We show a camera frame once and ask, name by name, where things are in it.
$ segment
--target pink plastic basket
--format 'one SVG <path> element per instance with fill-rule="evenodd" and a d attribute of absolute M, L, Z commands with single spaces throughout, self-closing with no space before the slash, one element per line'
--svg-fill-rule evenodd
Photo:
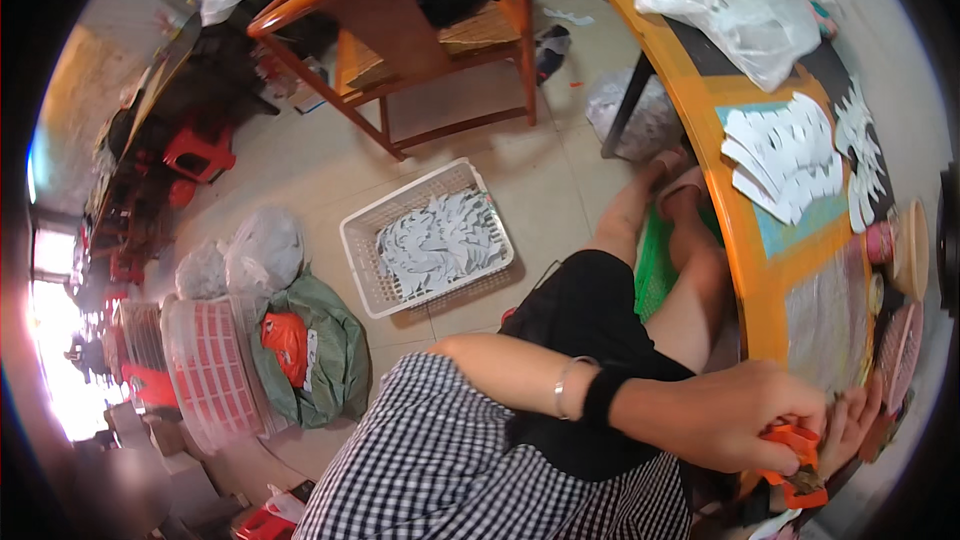
<path fill-rule="evenodd" d="M 198 448 L 212 455 L 263 434 L 230 299 L 168 301 L 161 327 L 176 401 Z"/>

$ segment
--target pink slipper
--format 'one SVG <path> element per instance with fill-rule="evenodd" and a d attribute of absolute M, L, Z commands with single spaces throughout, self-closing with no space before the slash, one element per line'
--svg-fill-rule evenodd
<path fill-rule="evenodd" d="M 680 174 L 677 179 L 656 195 L 656 214 L 659 215 L 662 220 L 666 220 L 664 201 L 672 195 L 677 194 L 680 190 L 690 187 L 700 191 L 700 202 L 703 202 L 710 196 L 710 192 L 707 190 L 707 180 L 704 179 L 704 171 L 700 168 L 699 164 L 690 167 L 690 169 Z"/>

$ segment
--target paper scrap on floor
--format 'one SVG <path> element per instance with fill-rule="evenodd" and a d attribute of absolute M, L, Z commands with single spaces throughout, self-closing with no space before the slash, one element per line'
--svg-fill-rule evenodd
<path fill-rule="evenodd" d="M 797 224 L 815 198 L 843 189 L 843 161 L 831 125 L 806 94 L 774 111 L 733 109 L 720 151 L 737 162 L 733 187 L 786 224 Z"/>
<path fill-rule="evenodd" d="M 380 273 L 392 275 L 403 300 L 437 292 L 500 259 L 486 193 L 468 188 L 433 196 L 376 235 Z"/>
<path fill-rule="evenodd" d="M 846 200 L 849 204 L 849 225 L 856 234 L 862 234 L 867 226 L 874 222 L 876 214 L 870 204 L 880 200 L 878 193 L 886 196 L 881 175 L 886 172 L 878 162 L 881 148 L 867 134 L 867 125 L 874 118 L 863 101 L 860 81 L 856 75 L 850 78 L 853 85 L 849 89 L 849 98 L 843 99 L 843 106 L 837 105 L 837 129 L 835 144 L 840 154 L 850 159 L 850 149 L 856 157 L 856 172 L 849 176 L 846 185 Z"/>
<path fill-rule="evenodd" d="M 589 26 L 594 22 L 594 18 L 590 15 L 584 15 L 583 17 L 577 17 L 573 13 L 564 13 L 563 11 L 554 11 L 543 7 L 543 15 L 547 17 L 552 17 L 554 19 L 562 19 L 570 22 L 574 26 Z"/>

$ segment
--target gingham fabric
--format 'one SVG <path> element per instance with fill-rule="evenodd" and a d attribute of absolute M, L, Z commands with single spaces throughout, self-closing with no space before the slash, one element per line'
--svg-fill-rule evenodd
<path fill-rule="evenodd" d="M 449 358 L 404 356 L 330 463 L 294 540 L 688 537 L 675 456 L 582 481 L 532 446 L 508 450 L 511 416 Z"/>

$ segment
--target silver bangle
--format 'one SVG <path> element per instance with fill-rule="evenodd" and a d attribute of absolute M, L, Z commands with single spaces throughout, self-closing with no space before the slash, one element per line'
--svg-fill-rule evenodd
<path fill-rule="evenodd" d="M 576 363 L 586 363 L 594 367 L 600 366 L 600 363 L 597 362 L 596 358 L 583 354 L 580 356 L 574 356 L 570 359 L 566 366 L 563 367 L 563 371 L 560 372 L 559 379 L 557 379 L 557 384 L 553 388 L 553 400 L 556 403 L 557 414 L 559 415 L 560 421 L 566 421 L 570 419 L 570 417 L 564 414 L 564 410 L 560 407 L 560 401 L 564 397 L 564 383 L 567 381 L 567 376 L 570 374 L 570 369 L 573 369 L 573 364 Z"/>

